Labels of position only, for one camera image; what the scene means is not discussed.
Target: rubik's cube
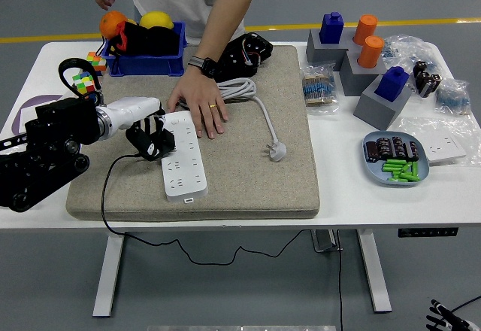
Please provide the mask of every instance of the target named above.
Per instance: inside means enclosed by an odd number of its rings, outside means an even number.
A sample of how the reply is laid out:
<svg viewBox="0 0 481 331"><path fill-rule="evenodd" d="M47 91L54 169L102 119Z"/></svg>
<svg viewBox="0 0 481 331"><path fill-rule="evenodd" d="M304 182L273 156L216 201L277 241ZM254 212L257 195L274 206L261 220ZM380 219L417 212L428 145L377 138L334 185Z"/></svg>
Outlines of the rubik's cube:
<svg viewBox="0 0 481 331"><path fill-rule="evenodd" d="M95 51L91 51L87 54L87 62L92 64L95 69L95 74L97 75L99 81L107 70L107 62L100 56L95 55ZM88 72L81 71L79 74L73 76L74 85L81 94L86 94L93 92L95 90L95 84L93 82L93 77Z"/></svg>
<svg viewBox="0 0 481 331"><path fill-rule="evenodd" d="M98 77L101 77L107 70L107 63L105 59L101 56L96 56L95 51L91 51L87 55L87 62L90 62L93 65L93 68L95 69Z"/></svg>
<svg viewBox="0 0 481 331"><path fill-rule="evenodd" d="M72 79L74 79L74 86L80 94L90 93L95 90L92 75L87 72L77 74Z"/></svg>

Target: orange cup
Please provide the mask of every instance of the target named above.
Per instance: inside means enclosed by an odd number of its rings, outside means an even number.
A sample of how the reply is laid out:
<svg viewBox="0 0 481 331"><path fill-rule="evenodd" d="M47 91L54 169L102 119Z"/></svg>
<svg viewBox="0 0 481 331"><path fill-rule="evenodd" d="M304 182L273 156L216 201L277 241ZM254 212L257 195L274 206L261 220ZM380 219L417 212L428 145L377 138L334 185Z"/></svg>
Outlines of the orange cup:
<svg viewBox="0 0 481 331"><path fill-rule="evenodd" d="M359 19L358 27L355 30L354 41L357 45L364 46L364 40L376 31L377 18L374 15L365 14Z"/></svg>
<svg viewBox="0 0 481 331"><path fill-rule="evenodd" d="M379 36L368 36L365 39L365 44L362 47L361 55L358 59L358 64L366 69L374 68L377 64L377 60L383 51L384 40Z"/></svg>

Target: white power strip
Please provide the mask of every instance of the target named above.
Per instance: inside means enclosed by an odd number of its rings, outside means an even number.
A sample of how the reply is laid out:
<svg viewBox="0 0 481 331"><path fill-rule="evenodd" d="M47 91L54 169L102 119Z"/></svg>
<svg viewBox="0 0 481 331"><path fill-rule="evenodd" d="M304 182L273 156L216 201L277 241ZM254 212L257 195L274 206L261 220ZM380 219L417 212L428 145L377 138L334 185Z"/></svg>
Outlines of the white power strip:
<svg viewBox="0 0 481 331"><path fill-rule="evenodd" d="M194 202L207 195L208 188L190 111L166 114L164 128L175 137L175 149L162 158L167 199L169 202Z"/></svg>

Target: gray felt mat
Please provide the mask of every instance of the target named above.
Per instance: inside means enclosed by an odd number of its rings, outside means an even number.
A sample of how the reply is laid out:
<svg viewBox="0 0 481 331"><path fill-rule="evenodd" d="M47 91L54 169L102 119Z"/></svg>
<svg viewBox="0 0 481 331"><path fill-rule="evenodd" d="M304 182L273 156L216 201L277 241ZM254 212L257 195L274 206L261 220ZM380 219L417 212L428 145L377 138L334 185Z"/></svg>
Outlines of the gray felt mat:
<svg viewBox="0 0 481 331"><path fill-rule="evenodd" d="M184 62L195 52L187 47ZM124 96L153 96L163 105L178 77L104 76L105 102ZM105 196L108 220L179 221L219 219L310 218L320 206L316 167L302 96L297 52L276 46L253 77L258 97L271 116L287 155L272 162L266 144L272 137L254 101L229 103L226 132L200 138L209 192L193 203L167 200L160 160L122 159L113 169ZM89 170L71 182L67 211L80 220L101 220L101 190L110 164L136 153L118 131L106 141L84 146Z"/></svg>

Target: robotic arm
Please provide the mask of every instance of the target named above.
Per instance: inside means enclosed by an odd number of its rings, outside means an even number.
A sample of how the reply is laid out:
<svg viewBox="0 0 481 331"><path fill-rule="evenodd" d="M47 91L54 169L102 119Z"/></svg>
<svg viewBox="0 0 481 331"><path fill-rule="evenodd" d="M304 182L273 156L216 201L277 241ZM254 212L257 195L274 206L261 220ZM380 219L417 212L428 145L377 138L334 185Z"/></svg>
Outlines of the robotic arm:
<svg viewBox="0 0 481 331"><path fill-rule="evenodd" d="M96 91L83 95L69 85L63 76L68 68L89 72ZM163 127L165 112L157 98L126 97L105 105L95 70L84 59L65 60L59 73L78 98L37 107L37 119L25 124L26 133L0 141L0 151L26 144L25 151L0 155L0 206L27 211L89 168L89 157L80 153L82 144L109 139L119 129L127 129L127 139L149 161L175 147L174 136ZM152 134L150 117L156 126Z"/></svg>
<svg viewBox="0 0 481 331"><path fill-rule="evenodd" d="M480 331L481 329L474 323L463 320L462 318L455 316L450 310L441 305L438 301L433 299L431 301L433 307L429 310L436 315L441 316L441 319L432 317L431 315L426 316L434 325L426 325L427 329L431 331L441 331L442 329L450 329L452 331Z"/></svg>

